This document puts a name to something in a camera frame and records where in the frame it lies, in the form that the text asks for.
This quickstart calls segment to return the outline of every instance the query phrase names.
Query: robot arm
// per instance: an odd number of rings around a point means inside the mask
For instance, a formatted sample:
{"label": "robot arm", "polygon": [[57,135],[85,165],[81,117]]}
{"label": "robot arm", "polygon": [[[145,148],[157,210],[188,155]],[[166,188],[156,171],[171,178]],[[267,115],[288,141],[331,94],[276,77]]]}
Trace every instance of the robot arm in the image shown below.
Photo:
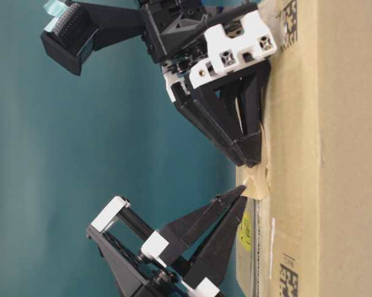
{"label": "robot arm", "polygon": [[260,162],[261,93],[270,73],[267,58],[277,46],[255,3],[223,8],[200,0],[139,0],[139,9],[48,4],[62,14],[52,14],[53,27],[41,39],[47,54],[71,73],[80,75],[93,51],[141,35],[176,109],[237,166]]}
{"label": "robot arm", "polygon": [[[115,197],[87,228],[87,236],[98,244],[122,296],[224,297],[219,286],[247,203],[241,196],[244,190],[240,186],[217,196],[212,203],[156,231],[131,210],[128,201]],[[220,217],[190,260],[184,259],[182,253]],[[144,240],[137,256],[109,233],[118,220]]]}

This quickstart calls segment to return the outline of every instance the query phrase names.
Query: green wall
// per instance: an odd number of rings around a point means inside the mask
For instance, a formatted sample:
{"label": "green wall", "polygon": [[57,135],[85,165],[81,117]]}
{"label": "green wall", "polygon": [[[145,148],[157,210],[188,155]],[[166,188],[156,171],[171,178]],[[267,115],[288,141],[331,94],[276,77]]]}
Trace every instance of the green wall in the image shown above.
{"label": "green wall", "polygon": [[[46,57],[43,4],[0,1],[0,297],[117,296],[84,234],[105,203],[124,195],[159,228],[234,187],[234,166],[175,110],[139,38],[80,78]],[[225,290],[242,295],[234,261]]]}

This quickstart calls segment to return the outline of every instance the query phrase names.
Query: cardboard box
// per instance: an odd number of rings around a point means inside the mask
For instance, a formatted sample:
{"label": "cardboard box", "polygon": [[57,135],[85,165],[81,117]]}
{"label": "cardboard box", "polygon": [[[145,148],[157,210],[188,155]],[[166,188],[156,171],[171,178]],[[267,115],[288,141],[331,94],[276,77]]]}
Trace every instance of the cardboard box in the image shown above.
{"label": "cardboard box", "polygon": [[372,296],[372,0],[261,11],[282,49],[263,111],[267,162],[237,171],[257,199],[237,278],[248,297]]}

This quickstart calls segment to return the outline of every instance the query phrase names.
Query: yellow label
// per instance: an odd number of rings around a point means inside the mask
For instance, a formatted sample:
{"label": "yellow label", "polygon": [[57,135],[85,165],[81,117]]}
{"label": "yellow label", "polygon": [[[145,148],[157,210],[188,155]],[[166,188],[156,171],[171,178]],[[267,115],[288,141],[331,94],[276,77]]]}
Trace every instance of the yellow label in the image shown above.
{"label": "yellow label", "polygon": [[252,222],[248,213],[245,213],[239,226],[238,237],[244,248],[250,252],[252,250]]}

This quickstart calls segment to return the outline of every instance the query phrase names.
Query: qr code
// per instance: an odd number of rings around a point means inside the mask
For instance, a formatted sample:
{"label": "qr code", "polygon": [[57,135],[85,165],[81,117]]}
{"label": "qr code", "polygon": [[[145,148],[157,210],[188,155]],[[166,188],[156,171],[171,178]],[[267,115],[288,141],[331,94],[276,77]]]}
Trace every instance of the qr code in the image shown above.
{"label": "qr code", "polygon": [[285,27],[282,50],[286,50],[297,41],[297,0],[291,0],[281,13],[282,24]]}
{"label": "qr code", "polygon": [[298,275],[281,264],[279,279],[280,297],[298,297]]}

